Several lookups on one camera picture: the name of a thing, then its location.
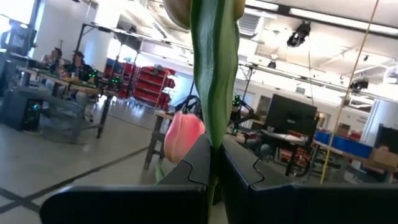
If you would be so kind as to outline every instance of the ceiling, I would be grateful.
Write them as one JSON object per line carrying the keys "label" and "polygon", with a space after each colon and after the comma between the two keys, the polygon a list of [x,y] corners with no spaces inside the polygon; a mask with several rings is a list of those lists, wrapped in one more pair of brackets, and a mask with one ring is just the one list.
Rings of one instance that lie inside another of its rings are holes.
{"label": "ceiling", "polygon": [[[376,0],[274,0],[268,2],[359,21],[369,21]],[[143,10],[143,7],[139,6],[140,3],[145,5],[148,11]],[[262,4],[261,1],[247,0],[246,4],[249,3]],[[379,1],[374,23],[397,27],[397,8],[398,1]],[[271,57],[277,55],[277,69],[294,72],[296,68],[292,65],[300,65],[305,68],[310,66],[316,70],[316,77],[319,78],[322,78],[325,73],[328,77],[330,74],[334,74],[338,78],[346,78],[351,75],[358,50],[364,38],[363,32],[313,22],[310,37],[306,38],[305,43],[300,47],[291,48],[287,47],[286,41],[302,20],[273,13],[265,14],[262,12],[261,15],[264,18],[262,23],[259,23],[259,26],[261,26],[260,32],[253,38],[255,42],[251,40],[241,41],[241,48],[245,49],[246,52],[241,53],[239,50],[240,54],[251,54],[251,57],[255,55],[255,57],[252,57],[253,60],[260,59],[266,64]],[[170,41],[191,46],[189,32],[177,27],[168,18],[162,0],[130,1],[119,23],[122,26],[134,24],[137,26],[138,32],[166,37]],[[371,83],[377,85],[382,82],[385,69],[396,64],[395,58],[397,57],[398,33],[396,39],[369,34],[356,69],[358,74],[365,72]]]}

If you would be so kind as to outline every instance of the workbench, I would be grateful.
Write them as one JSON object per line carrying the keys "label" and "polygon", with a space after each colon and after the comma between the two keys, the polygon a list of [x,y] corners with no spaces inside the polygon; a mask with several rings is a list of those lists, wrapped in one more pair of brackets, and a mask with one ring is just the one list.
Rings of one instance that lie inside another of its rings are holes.
{"label": "workbench", "polygon": [[25,73],[22,78],[22,85],[25,87],[29,86],[31,75],[35,75],[36,77],[45,78],[45,79],[53,81],[54,88],[52,90],[52,96],[57,96],[58,88],[60,86],[65,86],[69,90],[82,91],[84,93],[87,93],[88,95],[99,95],[99,94],[105,95],[106,100],[105,100],[104,108],[103,108],[103,111],[101,114],[101,119],[100,119],[99,124],[95,126],[95,128],[98,128],[97,138],[101,137],[101,135],[103,133],[103,129],[105,127],[105,122],[106,122],[106,118],[108,116],[109,107],[111,104],[112,97],[117,95],[117,93],[115,91],[100,90],[99,88],[96,88],[94,85],[92,85],[90,83],[73,82],[71,80],[65,80],[65,79],[60,78],[58,75],[52,74],[46,70],[38,70],[35,68],[25,68],[25,67],[18,67],[17,69],[20,72]]}
{"label": "workbench", "polygon": [[[310,174],[311,174],[311,172],[313,170],[313,165],[315,163],[315,159],[317,158],[317,155],[318,155],[319,151],[328,149],[328,145],[326,145],[326,144],[324,144],[322,142],[313,141],[313,143],[315,144],[315,150],[314,150],[314,153],[313,153],[313,156],[312,156],[312,160],[311,160],[310,170],[308,172],[308,176],[310,176]],[[385,178],[384,182],[388,183],[388,184],[392,183],[392,176],[394,175],[395,172],[398,172],[398,168],[393,168],[393,167],[386,166],[386,165],[383,165],[383,164],[380,164],[380,163],[376,163],[376,162],[374,162],[374,161],[372,161],[370,159],[363,158],[363,157],[360,157],[360,156],[355,156],[353,154],[341,151],[339,149],[335,149],[333,147],[330,148],[330,151],[332,153],[335,153],[335,154],[340,155],[340,156],[343,157],[343,162],[342,162],[341,167],[340,167],[340,174],[338,176],[338,181],[340,181],[340,182],[344,182],[344,174],[347,171],[348,167],[350,166],[350,162],[349,162],[350,160],[359,161],[359,162],[362,162],[363,164],[366,164],[368,166],[385,170],[387,172],[387,175],[386,175],[386,178]]]}
{"label": "workbench", "polygon": [[[161,133],[160,129],[165,120],[169,121],[168,126],[170,126],[171,121],[173,120],[173,117],[174,117],[173,115],[168,114],[162,110],[155,111],[155,115],[156,115],[156,122],[155,122],[154,130],[152,132],[152,137],[150,139],[150,143],[148,146],[147,156],[145,158],[145,164],[144,164],[145,170],[147,170],[149,168],[149,164],[152,161],[152,156],[154,154],[159,155],[160,159],[164,158],[164,152],[163,152],[164,148],[163,147],[164,147],[165,133]],[[245,137],[241,133],[238,133],[237,135],[226,134],[226,136],[228,136],[228,138],[234,139],[235,141],[237,141],[239,143],[245,142]],[[160,151],[155,150],[157,141],[160,141],[162,143],[162,145],[160,147]]]}

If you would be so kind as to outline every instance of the white wall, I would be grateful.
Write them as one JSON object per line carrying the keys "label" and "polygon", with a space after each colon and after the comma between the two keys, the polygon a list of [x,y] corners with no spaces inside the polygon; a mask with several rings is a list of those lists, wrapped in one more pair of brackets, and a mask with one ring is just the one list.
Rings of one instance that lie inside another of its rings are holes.
{"label": "white wall", "polygon": [[[181,63],[177,64],[173,61],[165,60],[162,57],[156,57],[156,56],[145,54],[145,53],[139,54],[137,56],[136,62],[140,66],[141,65],[160,64],[160,65],[169,67],[175,71],[182,72],[187,75],[193,74],[192,67],[189,67],[188,65],[182,65]],[[246,87],[245,81],[238,80],[238,79],[235,81],[234,88],[236,90],[244,90],[245,87]],[[260,83],[251,82],[248,86],[248,92],[252,93],[254,95],[254,99],[252,101],[252,104],[250,105],[254,109],[257,108],[257,105],[259,104],[261,96],[272,97],[272,95],[274,93],[285,96],[285,97],[289,97],[291,99],[298,100],[298,101],[301,101],[304,103],[308,103],[308,104],[312,103],[311,99],[306,98],[302,95],[299,95],[296,93],[291,93],[291,92],[284,91],[284,90],[276,90],[274,87],[262,85]],[[333,129],[336,119],[337,119],[337,116],[338,116],[339,105],[333,105],[331,103],[327,103],[327,102],[320,101],[320,100],[314,100],[314,105],[316,107],[318,107],[318,111],[327,113],[331,116],[330,120],[328,122],[327,128]],[[353,130],[362,131],[367,118],[368,118],[368,113],[352,110],[350,108],[344,108],[343,112],[340,116],[340,122],[350,125],[351,129],[353,129]]]}
{"label": "white wall", "polygon": [[[70,60],[76,49],[82,23],[94,21],[96,12],[85,3],[75,3],[71,0],[44,0],[42,4],[42,11],[39,13],[41,18],[38,18],[40,22],[37,24],[38,47],[32,57],[40,60],[54,47],[60,47],[62,41],[63,58]],[[86,40],[87,37],[82,38],[80,50],[84,50]]]}

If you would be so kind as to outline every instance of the yellow cable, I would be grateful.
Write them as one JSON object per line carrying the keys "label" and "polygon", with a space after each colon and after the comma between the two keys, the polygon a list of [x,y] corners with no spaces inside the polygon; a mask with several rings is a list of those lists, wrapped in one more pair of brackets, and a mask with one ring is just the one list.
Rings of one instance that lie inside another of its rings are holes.
{"label": "yellow cable", "polygon": [[327,153],[326,153],[326,159],[325,159],[325,163],[323,164],[323,170],[322,170],[322,176],[321,176],[320,184],[323,184],[323,181],[325,180],[326,169],[328,167],[328,161],[329,161],[329,157],[330,157],[331,144],[333,142],[333,138],[335,137],[335,133],[336,133],[337,128],[338,128],[338,122],[340,120],[340,115],[341,115],[341,112],[343,111],[344,103],[345,103],[345,101],[347,99],[347,96],[349,94],[349,86],[351,85],[351,82],[353,81],[354,73],[355,73],[356,67],[358,66],[359,58],[361,56],[362,49],[363,49],[363,47],[365,45],[366,38],[368,37],[369,31],[370,31],[370,28],[371,28],[371,24],[373,22],[374,14],[376,12],[377,6],[379,5],[379,1],[380,0],[376,0],[376,3],[374,5],[372,16],[371,16],[371,19],[369,20],[368,28],[366,29],[365,36],[363,37],[363,40],[362,40],[361,48],[359,49],[358,56],[356,57],[356,61],[355,61],[355,64],[354,64],[353,72],[351,74],[351,77],[349,78],[349,83],[348,83],[346,94],[345,94],[345,96],[342,99],[341,104],[340,104],[340,109],[339,109],[339,112],[338,112],[338,115],[337,115],[335,128],[333,129],[333,132],[332,132],[332,134],[330,136],[329,145],[328,145],[328,149],[327,149]]}

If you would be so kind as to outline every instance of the cable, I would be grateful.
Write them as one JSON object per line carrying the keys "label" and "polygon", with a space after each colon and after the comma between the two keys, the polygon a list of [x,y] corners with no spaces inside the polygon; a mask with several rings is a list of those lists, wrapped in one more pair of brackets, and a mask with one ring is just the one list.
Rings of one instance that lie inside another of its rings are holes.
{"label": "cable", "polygon": [[363,40],[362,40],[361,48],[359,49],[358,56],[356,57],[356,61],[355,61],[355,64],[354,64],[353,72],[351,73],[351,77],[349,78],[349,82],[348,82],[349,84],[348,84],[348,87],[347,87],[347,90],[346,90],[346,94],[345,94],[344,98],[342,99],[342,101],[340,103],[340,109],[339,109],[339,112],[338,112],[338,115],[337,115],[335,128],[333,129],[333,132],[332,132],[332,134],[330,136],[329,144],[328,144],[328,147],[327,147],[327,153],[326,153],[325,163],[323,164],[323,170],[322,170],[322,176],[321,176],[320,184],[323,184],[323,181],[325,180],[326,169],[328,167],[328,161],[329,161],[329,157],[330,157],[331,144],[333,142],[333,138],[335,137],[335,133],[336,133],[337,128],[338,128],[338,122],[339,122],[340,116],[341,116],[341,112],[343,111],[344,102],[346,101],[346,99],[347,99],[347,97],[349,95],[349,86],[351,85],[351,82],[353,81],[355,70],[356,70],[356,67],[358,66],[359,58],[361,56],[363,47],[365,45],[366,38],[368,37],[369,31],[370,31],[370,28],[371,28],[371,24],[373,22],[373,17],[374,17],[374,15],[376,13],[377,6],[379,5],[379,1],[380,0],[376,0],[376,3],[374,5],[372,16],[371,16],[371,18],[369,20],[368,28],[366,29],[365,35],[364,35]]}
{"label": "cable", "polygon": [[308,70],[310,72],[311,102],[312,102],[312,106],[314,106],[313,91],[312,91],[312,75],[311,75],[311,38],[309,35],[308,35]]}

